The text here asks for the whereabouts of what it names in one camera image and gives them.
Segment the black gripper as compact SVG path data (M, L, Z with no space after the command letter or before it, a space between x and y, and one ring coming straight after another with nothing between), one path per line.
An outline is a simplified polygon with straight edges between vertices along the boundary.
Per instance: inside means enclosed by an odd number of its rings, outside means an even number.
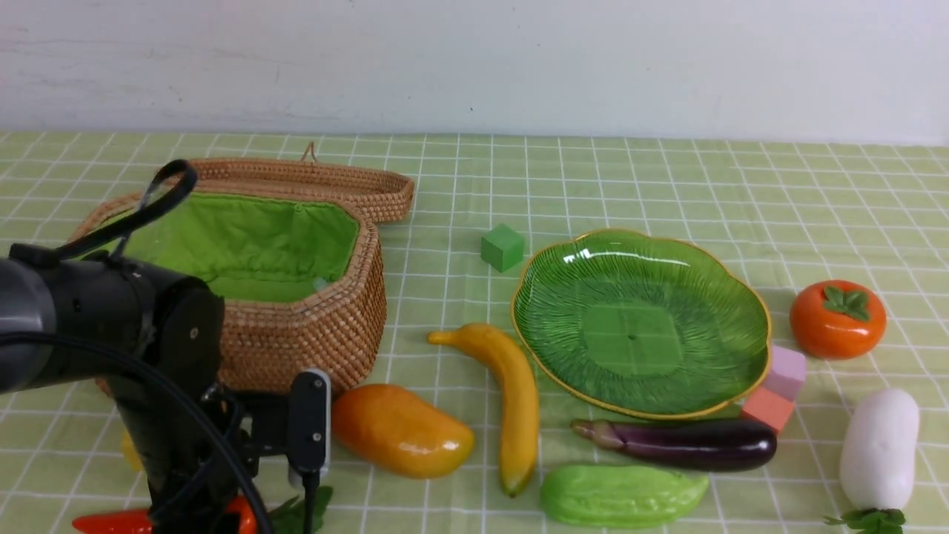
M260 497L239 451L242 409L215 371L123 372L111 394L145 467L153 533L216 533L240 495L260 530Z

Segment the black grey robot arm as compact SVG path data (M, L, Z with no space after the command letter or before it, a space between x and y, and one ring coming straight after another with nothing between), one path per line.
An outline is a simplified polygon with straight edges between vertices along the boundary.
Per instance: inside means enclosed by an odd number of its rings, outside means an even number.
M17 244L2 260L2 391L105 379L147 474L156 533L237 533L238 495L271 533L218 383L224 303L202 280Z

